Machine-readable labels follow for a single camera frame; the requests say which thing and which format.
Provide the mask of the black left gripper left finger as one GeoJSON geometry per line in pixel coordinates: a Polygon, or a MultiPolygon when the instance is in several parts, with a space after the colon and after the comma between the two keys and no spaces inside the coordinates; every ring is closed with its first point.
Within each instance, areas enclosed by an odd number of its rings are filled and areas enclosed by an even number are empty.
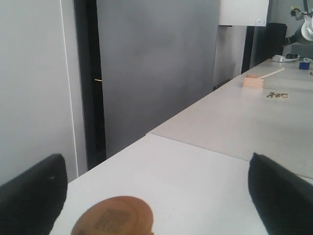
{"type": "Polygon", "coordinates": [[[48,235],[67,198],[66,162],[52,154],[0,187],[2,235],[48,235]]]}

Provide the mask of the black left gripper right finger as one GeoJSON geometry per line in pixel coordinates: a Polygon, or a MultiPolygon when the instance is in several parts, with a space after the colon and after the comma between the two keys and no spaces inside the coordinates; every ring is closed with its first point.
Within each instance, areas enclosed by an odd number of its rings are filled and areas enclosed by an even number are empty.
{"type": "Polygon", "coordinates": [[[269,235],[313,233],[313,186],[267,156],[254,153],[248,191],[269,235]]]}

